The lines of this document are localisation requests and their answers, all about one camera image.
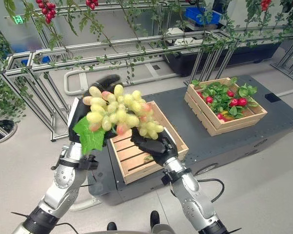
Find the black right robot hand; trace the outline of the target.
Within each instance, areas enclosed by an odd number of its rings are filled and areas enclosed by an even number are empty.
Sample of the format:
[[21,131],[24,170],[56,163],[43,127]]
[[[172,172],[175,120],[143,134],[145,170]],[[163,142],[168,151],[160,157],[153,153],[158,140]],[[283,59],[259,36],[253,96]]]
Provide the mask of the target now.
[[164,166],[167,160],[178,157],[177,146],[166,128],[159,133],[157,139],[152,139],[142,137],[138,128],[134,127],[132,128],[131,142],[141,151],[151,155],[160,166]]

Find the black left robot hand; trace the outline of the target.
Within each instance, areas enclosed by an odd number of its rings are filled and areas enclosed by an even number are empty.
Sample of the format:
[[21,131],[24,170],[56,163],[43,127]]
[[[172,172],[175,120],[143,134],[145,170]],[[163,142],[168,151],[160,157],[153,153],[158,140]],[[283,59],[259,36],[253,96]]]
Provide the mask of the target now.
[[[108,91],[114,93],[114,88],[117,84],[122,85],[120,76],[117,74],[107,75],[92,83],[90,86],[98,88],[101,92]],[[77,103],[74,103],[68,120],[69,140],[75,143],[80,143],[79,135],[73,130],[74,126],[86,116],[90,111],[90,106],[85,105],[82,101],[84,97],[90,96],[90,89],[88,89],[82,98],[77,98]]]

